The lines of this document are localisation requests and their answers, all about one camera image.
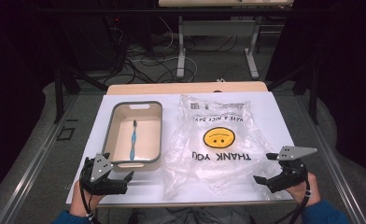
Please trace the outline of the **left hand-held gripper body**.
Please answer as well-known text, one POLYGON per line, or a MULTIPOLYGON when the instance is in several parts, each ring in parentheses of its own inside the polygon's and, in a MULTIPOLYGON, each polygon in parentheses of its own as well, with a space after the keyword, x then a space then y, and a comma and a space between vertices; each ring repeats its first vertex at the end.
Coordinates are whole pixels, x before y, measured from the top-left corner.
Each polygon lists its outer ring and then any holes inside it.
POLYGON ((86 158, 80 172, 80 186, 91 195, 118 195, 125 194, 128 184, 123 179, 110 179, 108 176, 114 165, 105 160, 103 154, 97 154, 93 159, 86 158))

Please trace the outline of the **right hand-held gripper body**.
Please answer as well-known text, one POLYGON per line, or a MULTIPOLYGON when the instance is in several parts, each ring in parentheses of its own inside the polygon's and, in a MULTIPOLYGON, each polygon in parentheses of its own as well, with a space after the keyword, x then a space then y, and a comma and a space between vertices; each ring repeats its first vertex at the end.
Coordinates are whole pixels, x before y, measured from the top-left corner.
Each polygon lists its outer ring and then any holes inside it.
POLYGON ((307 177, 307 169, 302 158, 317 153, 313 147, 282 147, 279 165, 282 172, 267 180, 267 187, 272 193, 302 183, 307 177))

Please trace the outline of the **blue toothbrush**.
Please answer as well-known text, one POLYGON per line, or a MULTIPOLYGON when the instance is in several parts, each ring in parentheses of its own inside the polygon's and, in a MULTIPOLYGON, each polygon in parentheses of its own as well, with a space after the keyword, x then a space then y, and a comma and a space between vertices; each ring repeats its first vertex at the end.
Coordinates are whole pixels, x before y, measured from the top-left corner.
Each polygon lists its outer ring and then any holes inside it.
POLYGON ((133 133, 131 137, 131 149, 130 149, 130 161, 134 160, 135 156, 135 142, 136 142, 136 128, 137 128, 137 121, 134 119, 133 121, 133 133))

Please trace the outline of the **beige bin with grey rim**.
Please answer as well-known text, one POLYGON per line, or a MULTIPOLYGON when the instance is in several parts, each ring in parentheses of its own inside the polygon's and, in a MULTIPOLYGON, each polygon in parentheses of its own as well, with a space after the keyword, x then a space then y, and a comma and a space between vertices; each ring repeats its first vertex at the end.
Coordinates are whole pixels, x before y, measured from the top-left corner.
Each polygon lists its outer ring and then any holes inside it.
POLYGON ((162 155, 162 104, 156 101, 116 104, 107 127, 104 153, 115 171, 154 171, 162 155), (134 160, 130 161, 133 121, 136 119, 134 160))

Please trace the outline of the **clear plastic bag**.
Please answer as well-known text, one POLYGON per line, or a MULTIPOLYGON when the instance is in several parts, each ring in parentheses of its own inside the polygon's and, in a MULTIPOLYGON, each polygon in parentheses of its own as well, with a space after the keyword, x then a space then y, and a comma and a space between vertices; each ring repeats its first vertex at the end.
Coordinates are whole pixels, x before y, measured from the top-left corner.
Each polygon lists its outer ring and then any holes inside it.
POLYGON ((254 187, 254 175, 279 171, 266 158, 271 150, 249 101, 219 103, 182 95, 177 126, 162 161, 164 195, 171 199, 190 183, 203 184, 218 196, 229 192, 235 181, 254 187))

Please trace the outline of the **person's right hand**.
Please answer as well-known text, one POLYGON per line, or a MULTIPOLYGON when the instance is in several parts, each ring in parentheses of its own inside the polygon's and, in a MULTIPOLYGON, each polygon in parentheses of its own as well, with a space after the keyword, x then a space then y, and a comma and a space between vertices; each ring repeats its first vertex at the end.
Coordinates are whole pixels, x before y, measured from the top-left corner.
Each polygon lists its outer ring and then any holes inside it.
MULTIPOLYGON (((314 174, 309 173, 307 179, 308 179, 308 185, 310 186, 311 196, 308 198, 306 207, 314 205, 321 201, 317 185, 317 177, 314 174)), ((292 196, 296 204, 302 203, 306 193, 306 187, 308 185, 306 184, 306 182, 302 182, 299 185, 287 188, 287 192, 292 196)))

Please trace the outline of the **person's left hand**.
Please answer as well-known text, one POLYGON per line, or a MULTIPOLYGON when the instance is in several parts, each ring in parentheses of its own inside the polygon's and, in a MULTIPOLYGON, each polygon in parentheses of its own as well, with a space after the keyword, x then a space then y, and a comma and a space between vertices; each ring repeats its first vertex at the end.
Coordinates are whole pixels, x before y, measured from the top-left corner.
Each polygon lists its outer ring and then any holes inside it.
POLYGON ((104 195, 91 195, 86 190, 83 191, 84 197, 81 197, 80 183, 77 181, 74 185, 72 202, 69 213, 77 217, 85 217, 93 212, 98 204, 104 199, 104 195))

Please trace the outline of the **white table mat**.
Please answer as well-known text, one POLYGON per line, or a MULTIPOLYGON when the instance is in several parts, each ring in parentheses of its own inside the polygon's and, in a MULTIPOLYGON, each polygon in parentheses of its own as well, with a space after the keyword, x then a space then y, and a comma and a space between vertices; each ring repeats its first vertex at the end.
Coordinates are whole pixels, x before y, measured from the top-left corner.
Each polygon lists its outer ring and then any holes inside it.
POLYGON ((266 155, 291 143, 267 91, 107 95, 84 154, 109 152, 113 179, 134 175, 127 192, 107 204, 264 203, 289 197, 254 178, 278 175, 266 155))

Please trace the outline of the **person's lap, grey trousers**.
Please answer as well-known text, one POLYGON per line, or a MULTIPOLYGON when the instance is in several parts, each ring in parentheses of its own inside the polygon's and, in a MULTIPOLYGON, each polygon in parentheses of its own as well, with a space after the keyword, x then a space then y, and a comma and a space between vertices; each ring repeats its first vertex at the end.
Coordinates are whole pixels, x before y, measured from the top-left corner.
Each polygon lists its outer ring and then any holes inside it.
POLYGON ((242 206, 134 209, 128 224, 256 224, 242 206))

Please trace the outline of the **black metal stand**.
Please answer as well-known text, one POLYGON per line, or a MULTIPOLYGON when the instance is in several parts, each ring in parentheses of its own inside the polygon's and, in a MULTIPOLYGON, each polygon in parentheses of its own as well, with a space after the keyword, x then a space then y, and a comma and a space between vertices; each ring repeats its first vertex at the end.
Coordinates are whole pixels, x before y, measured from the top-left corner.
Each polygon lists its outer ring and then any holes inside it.
POLYGON ((280 79, 267 84, 269 91, 275 89, 286 81, 297 77, 302 81, 295 84, 294 90, 296 94, 303 94, 306 85, 309 86, 309 106, 308 113, 314 123, 317 123, 317 84, 318 84, 318 67, 313 63, 305 63, 293 72, 281 77, 280 79))
POLYGON ((64 65, 54 70, 55 84, 55 100, 56 100, 56 118, 55 123, 59 122, 64 114, 63 90, 67 90, 70 94, 77 95, 80 92, 80 87, 77 79, 82 79, 85 82, 93 85, 101 91, 106 91, 108 87, 89 77, 84 72, 70 66, 64 65))

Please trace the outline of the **black curtain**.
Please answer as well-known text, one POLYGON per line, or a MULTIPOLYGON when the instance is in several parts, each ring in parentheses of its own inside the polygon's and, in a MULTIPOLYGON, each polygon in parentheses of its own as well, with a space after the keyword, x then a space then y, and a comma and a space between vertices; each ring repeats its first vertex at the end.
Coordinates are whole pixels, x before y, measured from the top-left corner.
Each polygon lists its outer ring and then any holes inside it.
POLYGON ((0 0, 0 184, 21 153, 53 81, 40 33, 22 0, 0 0))
POLYGON ((319 68, 318 97, 336 122, 337 150, 366 169, 366 0, 353 0, 341 17, 288 18, 266 79, 304 64, 327 31, 336 36, 319 68))

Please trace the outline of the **black equipment with red light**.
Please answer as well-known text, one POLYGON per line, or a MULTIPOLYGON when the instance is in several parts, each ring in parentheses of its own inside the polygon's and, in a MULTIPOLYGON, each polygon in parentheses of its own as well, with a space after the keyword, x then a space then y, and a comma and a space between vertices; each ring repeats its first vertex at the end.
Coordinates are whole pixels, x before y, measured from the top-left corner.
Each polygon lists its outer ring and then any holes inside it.
POLYGON ((123 62, 126 55, 126 37, 124 32, 119 28, 119 20, 114 17, 106 17, 106 27, 108 28, 108 36, 110 45, 115 55, 114 74, 119 73, 123 68, 123 62))

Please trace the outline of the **white-framed desk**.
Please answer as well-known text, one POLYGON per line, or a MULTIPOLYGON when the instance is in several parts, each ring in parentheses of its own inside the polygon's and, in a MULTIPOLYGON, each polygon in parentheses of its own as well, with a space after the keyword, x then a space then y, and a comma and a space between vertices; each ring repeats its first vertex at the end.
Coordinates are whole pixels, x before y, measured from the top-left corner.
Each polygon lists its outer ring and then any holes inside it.
POLYGON ((186 48, 184 37, 193 35, 212 36, 246 36, 250 38, 250 45, 245 49, 246 63, 252 78, 258 79, 259 73, 253 54, 260 35, 262 16, 250 16, 248 19, 235 20, 232 16, 226 19, 210 20, 204 18, 207 9, 284 9, 294 3, 294 0, 159 0, 160 7, 167 9, 198 9, 200 19, 188 21, 182 16, 178 17, 178 44, 179 54, 177 60, 176 77, 185 75, 186 48))

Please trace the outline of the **aluminium floor rail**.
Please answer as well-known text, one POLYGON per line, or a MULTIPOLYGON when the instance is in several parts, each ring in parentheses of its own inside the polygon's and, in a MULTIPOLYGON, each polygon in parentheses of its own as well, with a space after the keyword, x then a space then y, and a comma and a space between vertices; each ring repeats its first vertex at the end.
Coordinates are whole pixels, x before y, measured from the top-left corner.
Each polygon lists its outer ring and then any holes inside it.
POLYGON ((296 100, 300 105, 301 111, 304 113, 307 123, 309 124, 313 134, 315 135, 315 138, 319 144, 318 151, 328 169, 328 172, 334 182, 334 186, 336 187, 340 198, 345 205, 345 209, 349 214, 352 223, 366 224, 366 217, 363 215, 359 207, 358 201, 353 195, 353 191, 343 174, 340 162, 338 162, 335 154, 332 152, 332 149, 328 144, 325 135, 321 131, 320 126, 316 124, 314 122, 314 119, 310 116, 309 102, 306 100, 305 96, 297 96, 296 100))
POLYGON ((77 113, 81 98, 69 96, 57 123, 49 107, 0 188, 0 224, 50 224, 67 208, 85 142, 77 113), (73 127, 70 141, 57 141, 62 127, 73 127))

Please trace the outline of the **black floor socket frame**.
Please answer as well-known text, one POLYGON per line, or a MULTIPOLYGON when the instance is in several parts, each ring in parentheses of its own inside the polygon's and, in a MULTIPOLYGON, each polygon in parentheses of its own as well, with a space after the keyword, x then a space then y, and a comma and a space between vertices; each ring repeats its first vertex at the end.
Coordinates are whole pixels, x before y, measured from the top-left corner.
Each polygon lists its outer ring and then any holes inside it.
POLYGON ((57 141, 70 141, 75 132, 75 128, 73 127, 65 127, 63 126, 60 132, 57 134, 57 141))

